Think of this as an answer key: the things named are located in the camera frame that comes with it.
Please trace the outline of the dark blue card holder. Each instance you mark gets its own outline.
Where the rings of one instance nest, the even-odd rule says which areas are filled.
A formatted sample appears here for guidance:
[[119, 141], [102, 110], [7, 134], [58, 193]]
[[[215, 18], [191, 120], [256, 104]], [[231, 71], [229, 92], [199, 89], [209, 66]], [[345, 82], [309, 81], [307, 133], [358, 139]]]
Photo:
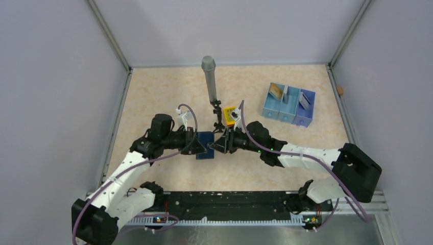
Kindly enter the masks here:
[[211, 131], [203, 131], [198, 133], [198, 140], [202, 146], [205, 147], [206, 153], [196, 155], [196, 160], [209, 160], [214, 159], [214, 150], [209, 146], [214, 143], [214, 133]]

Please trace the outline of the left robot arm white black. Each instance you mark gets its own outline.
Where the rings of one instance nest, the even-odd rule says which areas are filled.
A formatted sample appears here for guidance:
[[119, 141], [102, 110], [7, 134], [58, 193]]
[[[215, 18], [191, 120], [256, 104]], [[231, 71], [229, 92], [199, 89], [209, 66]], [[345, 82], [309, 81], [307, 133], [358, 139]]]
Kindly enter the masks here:
[[164, 198], [157, 187], [140, 187], [131, 196], [126, 192], [154, 162], [177, 155], [206, 152], [197, 139], [197, 126], [187, 121], [196, 118], [192, 110], [176, 110], [181, 126], [174, 130], [174, 120], [167, 114], [156, 114], [144, 136], [135, 140], [112, 175], [88, 199], [77, 199], [71, 209], [72, 242], [77, 244], [113, 244], [119, 231], [146, 209], [162, 208]]

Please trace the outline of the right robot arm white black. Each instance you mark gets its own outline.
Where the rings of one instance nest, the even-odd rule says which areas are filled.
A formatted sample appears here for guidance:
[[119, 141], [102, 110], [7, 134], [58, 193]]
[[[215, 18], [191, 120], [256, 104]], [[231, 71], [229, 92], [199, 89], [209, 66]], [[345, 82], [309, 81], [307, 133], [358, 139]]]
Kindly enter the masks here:
[[338, 198], [371, 202], [382, 169], [357, 145], [345, 143], [340, 149], [305, 148], [273, 138], [258, 121], [249, 123], [246, 129], [244, 132], [240, 128], [227, 128], [210, 148], [223, 154], [239, 149], [257, 152], [269, 166], [330, 174], [327, 179], [308, 181], [300, 190], [299, 203], [305, 210], [314, 210], [320, 203]]

